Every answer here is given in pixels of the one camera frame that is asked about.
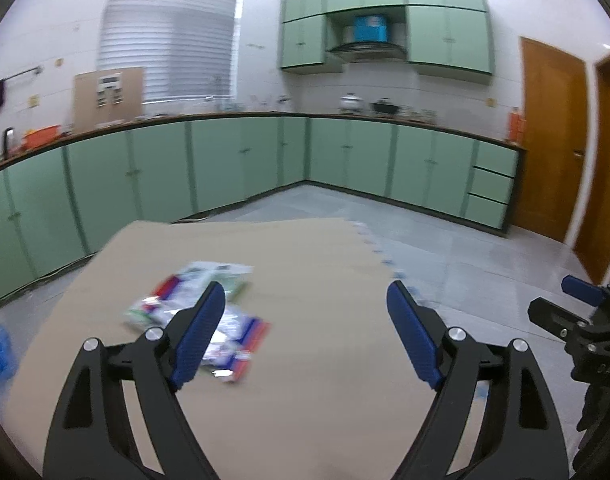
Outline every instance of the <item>metal screw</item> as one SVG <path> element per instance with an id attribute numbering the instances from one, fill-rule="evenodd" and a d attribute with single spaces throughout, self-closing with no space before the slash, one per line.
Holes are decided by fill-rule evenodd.
<path id="1" fill-rule="evenodd" d="M 86 339 L 85 342 L 83 343 L 83 349 L 85 349 L 88 352 L 91 352 L 92 350 L 96 350 L 98 348 L 98 339 L 96 339 L 95 337 L 90 337 L 89 339 Z"/>
<path id="2" fill-rule="evenodd" d="M 463 339 L 467 337 L 467 332 L 457 326 L 450 328 L 450 331 L 447 332 L 447 334 L 454 341 L 463 341 Z"/>
<path id="3" fill-rule="evenodd" d="M 145 338 L 148 341 L 158 341 L 163 336 L 163 329 L 159 326 L 155 326 L 153 328 L 149 328 L 145 332 Z"/>
<path id="4" fill-rule="evenodd" d="M 514 339 L 512 344 L 518 352 L 526 352 L 530 347 L 524 339 Z"/>

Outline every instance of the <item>drawer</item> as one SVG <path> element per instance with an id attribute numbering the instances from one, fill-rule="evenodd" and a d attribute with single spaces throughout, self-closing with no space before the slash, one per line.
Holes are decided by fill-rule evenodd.
<path id="1" fill-rule="evenodd" d="M 495 171 L 507 176 L 516 175 L 516 164 L 518 163 L 518 152 L 480 141 L 478 143 L 478 156 L 476 157 L 477 168 Z"/>
<path id="2" fill-rule="evenodd" d="M 507 204 L 513 182 L 514 180 L 508 176 L 474 168 L 470 193 Z"/>
<path id="3" fill-rule="evenodd" d="M 472 222 L 500 229 L 507 206 L 492 200 L 469 195 L 465 218 Z"/>

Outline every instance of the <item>blue container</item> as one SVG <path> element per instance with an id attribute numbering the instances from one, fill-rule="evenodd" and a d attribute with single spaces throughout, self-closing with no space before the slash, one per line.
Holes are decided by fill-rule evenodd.
<path id="1" fill-rule="evenodd" d="M 387 20 L 384 16 L 357 16 L 354 19 L 354 41 L 387 41 Z"/>

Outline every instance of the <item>orange bottle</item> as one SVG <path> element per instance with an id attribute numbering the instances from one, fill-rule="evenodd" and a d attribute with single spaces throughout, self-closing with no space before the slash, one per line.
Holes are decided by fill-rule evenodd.
<path id="1" fill-rule="evenodd" d="M 509 120 L 507 121 L 507 142 L 520 146 L 522 144 L 522 136 L 525 133 L 525 119 L 518 110 L 518 107 L 512 108 L 509 112 Z"/>

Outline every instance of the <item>cardboard sheet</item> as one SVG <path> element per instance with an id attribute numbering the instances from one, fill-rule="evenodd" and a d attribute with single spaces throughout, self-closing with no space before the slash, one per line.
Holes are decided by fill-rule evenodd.
<path id="1" fill-rule="evenodd" d="M 35 337 L 11 387 L 4 425 L 40 471 L 51 414 L 83 341 L 129 342 L 125 309 L 192 260 L 254 266 L 238 303 L 272 323 L 248 377 L 205 374 L 179 402 L 208 459 L 227 480 L 386 480 L 408 451 L 434 392 L 416 378 L 387 315 L 392 281 L 350 222 L 164 225 L 134 222 L 74 280 Z M 126 385 L 144 463 L 160 470 Z M 471 419 L 482 418 L 483 403 Z M 477 424 L 454 465 L 463 466 Z"/>

